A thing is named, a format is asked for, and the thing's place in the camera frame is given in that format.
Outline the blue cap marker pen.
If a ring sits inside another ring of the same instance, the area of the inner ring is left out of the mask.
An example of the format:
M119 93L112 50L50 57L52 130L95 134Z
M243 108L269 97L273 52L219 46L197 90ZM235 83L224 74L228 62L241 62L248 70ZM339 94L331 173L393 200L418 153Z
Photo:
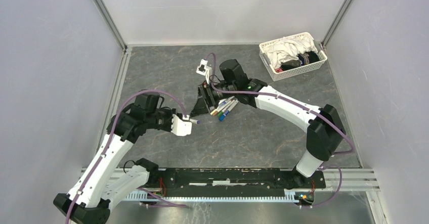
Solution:
M234 100L223 113L219 116L219 121L223 121L224 118L230 113L230 111L239 103L238 100Z

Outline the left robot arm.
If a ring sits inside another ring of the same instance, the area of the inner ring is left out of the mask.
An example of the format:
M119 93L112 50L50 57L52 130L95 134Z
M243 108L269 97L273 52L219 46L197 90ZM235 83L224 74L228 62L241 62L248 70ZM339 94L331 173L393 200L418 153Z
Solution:
M128 98L113 116L83 175L67 193L54 198L53 204L65 215L65 223L106 223L113 209L131 192L158 183L157 171L137 163L108 184L120 160L151 129L182 137L191 134L192 122L184 105L170 93L144 89Z

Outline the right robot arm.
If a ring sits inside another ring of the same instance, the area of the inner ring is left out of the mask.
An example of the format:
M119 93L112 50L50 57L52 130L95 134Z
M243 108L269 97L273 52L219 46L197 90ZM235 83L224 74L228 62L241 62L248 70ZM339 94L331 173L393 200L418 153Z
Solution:
M197 102L191 116L208 114L232 97L234 101L271 112L298 126L307 135L306 151L294 167L293 183L304 188L313 174L334 155L342 140L347 138L339 114L331 105L324 107L305 104L275 90L265 82L248 78L235 59L220 64L223 79L214 82L213 69L201 60L196 73L204 76L198 86Z

